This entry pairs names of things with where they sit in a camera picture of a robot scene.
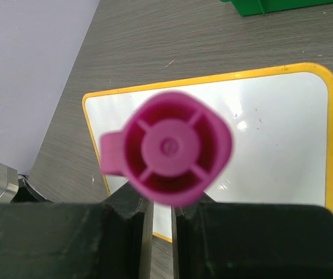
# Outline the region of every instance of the yellow edge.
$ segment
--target yellow edge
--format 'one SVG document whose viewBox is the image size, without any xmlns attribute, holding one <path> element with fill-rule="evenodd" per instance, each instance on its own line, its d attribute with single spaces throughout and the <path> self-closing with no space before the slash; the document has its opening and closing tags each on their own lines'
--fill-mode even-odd
<svg viewBox="0 0 333 279">
<path fill-rule="evenodd" d="M 172 242 L 171 238 L 169 238 L 169 237 L 165 237 L 165 236 L 162 235 L 162 234 L 158 234 L 158 233 L 156 233 L 156 232 L 153 232 L 153 235 L 156 236 L 156 237 L 159 237 L 159 238 L 161 238 L 161 239 L 163 239 L 163 240 L 166 240 L 166 241 Z"/>
<path fill-rule="evenodd" d="M 83 109 L 86 118 L 86 122 L 89 127 L 90 136 L 92 142 L 94 144 L 94 149 L 96 156 L 98 158 L 98 162 L 100 164 L 99 152 L 96 148 L 96 143 L 94 139 L 94 135 L 91 130 L 89 118 L 87 115 L 85 102 L 88 98 L 104 96 L 104 95 L 113 95 L 113 94 L 122 94 L 127 92 L 137 92 L 144 90 L 152 90 L 152 89 L 163 89 L 168 87 L 178 87 L 183 85 L 191 85 L 191 84 L 203 84 L 203 83 L 214 83 L 217 81 L 225 81 L 225 80 L 240 80 L 243 78 L 253 78 L 253 77 L 265 77 L 265 76 L 274 76 L 279 74 L 290 74 L 290 73 L 299 73 L 299 72 L 310 72 L 321 77 L 328 87 L 328 131 L 327 131 L 327 163 L 326 163 L 326 189 L 325 189 L 325 207 L 333 212 L 333 73 L 329 71 L 322 65 L 304 62 L 298 64 L 284 65 L 284 66 L 276 66 L 269 67 L 263 69 L 255 69 L 248 71 L 238 71 L 235 73 L 227 73 L 227 74 L 216 74 L 213 76 L 205 76 L 205 77 L 194 77 L 188 78 L 185 80 L 175 80 L 175 81 L 167 81 L 165 83 L 153 83 L 146 85 L 139 85 L 134 87 L 127 88 L 119 88 L 107 91 L 99 91 L 85 94 L 83 97 Z M 106 177 L 103 175 L 104 183 L 106 185 L 106 189 L 108 195 L 110 195 L 108 183 Z M 163 235 L 153 233 L 155 236 L 165 239 L 171 242 L 170 238 L 167 238 Z"/>
</svg>

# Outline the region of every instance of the whiteboard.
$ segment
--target whiteboard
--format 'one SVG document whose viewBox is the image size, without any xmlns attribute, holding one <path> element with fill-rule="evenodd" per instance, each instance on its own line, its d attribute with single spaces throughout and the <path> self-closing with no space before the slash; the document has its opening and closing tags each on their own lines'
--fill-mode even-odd
<svg viewBox="0 0 333 279">
<path fill-rule="evenodd" d="M 97 155 L 103 133 L 120 130 L 165 90 L 194 96 L 232 128 L 231 161 L 206 191 L 214 200 L 333 211 L 333 182 L 327 183 L 327 175 L 333 177 L 333 75 L 327 69 L 302 63 L 87 94 L 83 107 Z M 127 181 L 105 180 L 110 194 Z M 170 207 L 155 205 L 153 230 L 171 239 Z"/>
</svg>

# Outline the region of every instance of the gray wall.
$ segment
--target gray wall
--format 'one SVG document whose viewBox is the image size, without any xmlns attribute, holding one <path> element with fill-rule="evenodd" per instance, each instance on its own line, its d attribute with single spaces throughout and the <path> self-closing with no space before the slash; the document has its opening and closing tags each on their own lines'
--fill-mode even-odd
<svg viewBox="0 0 333 279">
<path fill-rule="evenodd" d="M 99 0 L 0 0 L 0 162 L 28 174 Z"/>
</svg>

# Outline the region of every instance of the green container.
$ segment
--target green container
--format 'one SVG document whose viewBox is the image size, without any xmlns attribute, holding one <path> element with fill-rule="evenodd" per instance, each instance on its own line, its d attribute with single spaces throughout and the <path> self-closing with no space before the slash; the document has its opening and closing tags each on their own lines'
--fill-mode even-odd
<svg viewBox="0 0 333 279">
<path fill-rule="evenodd" d="M 251 16 L 333 3 L 333 0 L 221 0 L 232 2 L 241 16 Z"/>
</svg>

